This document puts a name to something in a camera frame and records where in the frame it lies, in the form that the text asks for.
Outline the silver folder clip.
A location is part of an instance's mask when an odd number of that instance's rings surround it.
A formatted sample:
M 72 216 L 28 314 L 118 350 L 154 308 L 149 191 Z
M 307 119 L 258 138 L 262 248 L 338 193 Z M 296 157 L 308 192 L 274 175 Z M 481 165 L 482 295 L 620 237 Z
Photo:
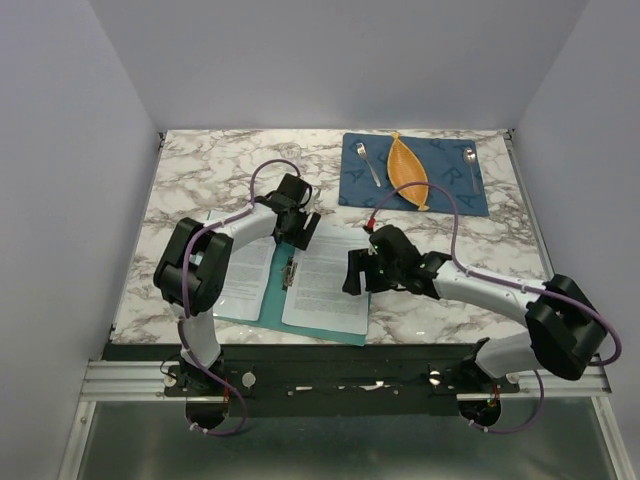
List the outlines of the silver folder clip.
M 297 266 L 298 266 L 298 263 L 295 261 L 294 257 L 290 256 L 287 259 L 287 261 L 285 263 L 285 266 L 281 270 L 281 272 L 282 272 L 282 289 L 283 290 L 288 290 L 293 285 L 293 282 L 294 282 L 294 279 L 295 279 L 295 275 L 296 275 Z

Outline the teal green folder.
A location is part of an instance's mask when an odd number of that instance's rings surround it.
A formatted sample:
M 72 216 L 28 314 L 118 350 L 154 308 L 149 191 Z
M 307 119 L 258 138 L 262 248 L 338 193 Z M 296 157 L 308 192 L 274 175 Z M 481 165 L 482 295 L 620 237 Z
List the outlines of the teal green folder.
M 282 322 L 287 290 L 282 289 L 281 270 L 285 266 L 287 259 L 290 256 L 294 257 L 297 251 L 298 249 L 290 245 L 284 243 L 276 243 L 276 249 L 270 267 L 270 275 L 257 321 L 249 322 L 240 320 L 219 319 L 217 317 L 214 318 L 217 320 L 227 320 L 245 325 L 255 325 L 257 327 L 266 328 L 269 330 L 312 337 L 341 344 L 363 346 L 366 343 L 367 333 L 364 335 L 343 334 L 332 331 L 294 327 L 286 325 Z

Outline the white printed paper files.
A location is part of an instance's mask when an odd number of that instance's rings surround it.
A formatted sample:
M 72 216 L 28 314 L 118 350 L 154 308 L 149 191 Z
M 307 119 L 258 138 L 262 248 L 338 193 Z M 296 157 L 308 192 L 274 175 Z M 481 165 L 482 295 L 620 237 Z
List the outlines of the white printed paper files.
M 293 257 L 294 278 L 287 290 L 282 322 L 294 327 L 366 334 L 367 296 L 342 291 L 348 253 L 366 246 L 367 235 L 362 230 L 318 225 L 308 247 Z

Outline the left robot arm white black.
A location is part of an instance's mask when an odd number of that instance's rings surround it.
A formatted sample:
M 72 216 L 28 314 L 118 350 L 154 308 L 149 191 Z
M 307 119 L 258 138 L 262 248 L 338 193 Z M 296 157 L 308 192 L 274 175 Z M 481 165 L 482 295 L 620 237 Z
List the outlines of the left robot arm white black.
M 187 382 L 201 395 L 214 393 L 222 380 L 215 365 L 222 349 L 215 335 L 213 306 L 223 291 L 231 255 L 262 238 L 296 249 L 308 247 L 321 215 L 308 210 L 314 188 L 292 174 L 246 207 L 206 225 L 178 221 L 153 275 L 153 284 L 175 312 L 181 357 L 192 365 Z

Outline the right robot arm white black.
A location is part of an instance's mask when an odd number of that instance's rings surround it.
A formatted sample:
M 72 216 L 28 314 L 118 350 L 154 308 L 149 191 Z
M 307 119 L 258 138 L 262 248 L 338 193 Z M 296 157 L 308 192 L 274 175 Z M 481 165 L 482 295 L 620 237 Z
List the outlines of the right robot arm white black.
M 421 253 L 388 225 L 370 232 L 368 247 L 348 252 L 342 290 L 359 296 L 399 289 L 471 304 L 524 327 L 521 334 L 477 341 L 454 366 L 454 378 L 474 392 L 508 374 L 539 368 L 576 381 L 605 337 L 593 307 L 570 278 L 526 282 L 488 271 L 466 273 L 451 255 Z

